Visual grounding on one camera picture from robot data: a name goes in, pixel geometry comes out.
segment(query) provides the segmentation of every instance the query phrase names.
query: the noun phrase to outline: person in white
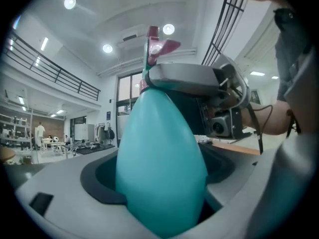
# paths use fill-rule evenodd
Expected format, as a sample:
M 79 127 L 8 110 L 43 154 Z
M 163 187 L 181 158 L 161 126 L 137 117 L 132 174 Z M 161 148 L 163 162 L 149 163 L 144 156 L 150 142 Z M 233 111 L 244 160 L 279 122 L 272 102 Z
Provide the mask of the person in white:
M 45 132 L 44 126 L 42 126 L 42 123 L 39 122 L 39 126 L 37 128 L 37 137 L 39 137 L 39 140 L 41 143 L 42 143 L 44 132 Z

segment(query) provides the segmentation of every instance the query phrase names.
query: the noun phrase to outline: metal railing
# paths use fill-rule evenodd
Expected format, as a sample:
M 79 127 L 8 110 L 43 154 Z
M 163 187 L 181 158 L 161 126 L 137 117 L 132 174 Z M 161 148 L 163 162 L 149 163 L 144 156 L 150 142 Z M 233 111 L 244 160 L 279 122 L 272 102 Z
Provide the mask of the metal railing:
M 98 100 L 99 98 L 99 89 L 82 81 L 80 78 L 43 56 L 14 32 L 11 32 L 8 36 L 3 53 L 10 59 L 10 65 L 18 63 L 26 69 L 66 89 L 93 100 Z
M 229 41 L 230 33 L 244 11 L 244 0 L 224 0 L 219 19 L 202 65 L 212 66 Z

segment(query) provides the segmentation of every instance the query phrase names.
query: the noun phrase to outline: white cabinet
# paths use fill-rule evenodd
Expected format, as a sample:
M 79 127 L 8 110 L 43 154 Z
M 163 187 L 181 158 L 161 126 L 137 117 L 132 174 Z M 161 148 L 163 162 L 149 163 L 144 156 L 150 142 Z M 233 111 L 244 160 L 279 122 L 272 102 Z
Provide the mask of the white cabinet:
M 77 124 L 74 126 L 74 139 L 94 141 L 93 124 Z

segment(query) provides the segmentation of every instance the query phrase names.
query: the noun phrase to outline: camera lens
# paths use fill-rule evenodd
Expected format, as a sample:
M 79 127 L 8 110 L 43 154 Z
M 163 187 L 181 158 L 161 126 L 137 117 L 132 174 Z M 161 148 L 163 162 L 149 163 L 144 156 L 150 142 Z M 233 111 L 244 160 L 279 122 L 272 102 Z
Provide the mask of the camera lens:
M 218 134 L 222 134 L 224 132 L 223 126 L 218 122 L 214 123 L 213 130 Z

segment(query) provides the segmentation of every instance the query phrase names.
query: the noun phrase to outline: black mat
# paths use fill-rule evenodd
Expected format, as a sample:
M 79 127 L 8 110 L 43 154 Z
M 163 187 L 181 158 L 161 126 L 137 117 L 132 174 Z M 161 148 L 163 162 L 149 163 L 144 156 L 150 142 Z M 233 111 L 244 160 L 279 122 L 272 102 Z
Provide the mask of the black mat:
M 86 154 L 90 154 L 93 152 L 97 152 L 97 151 L 101 151 L 101 150 L 105 150 L 105 149 L 109 149 L 109 148 L 113 148 L 113 147 L 114 147 L 114 145 L 107 145 L 105 148 L 104 147 L 97 147 L 95 149 L 81 148 L 81 149 L 77 149 L 76 153 L 86 155 Z

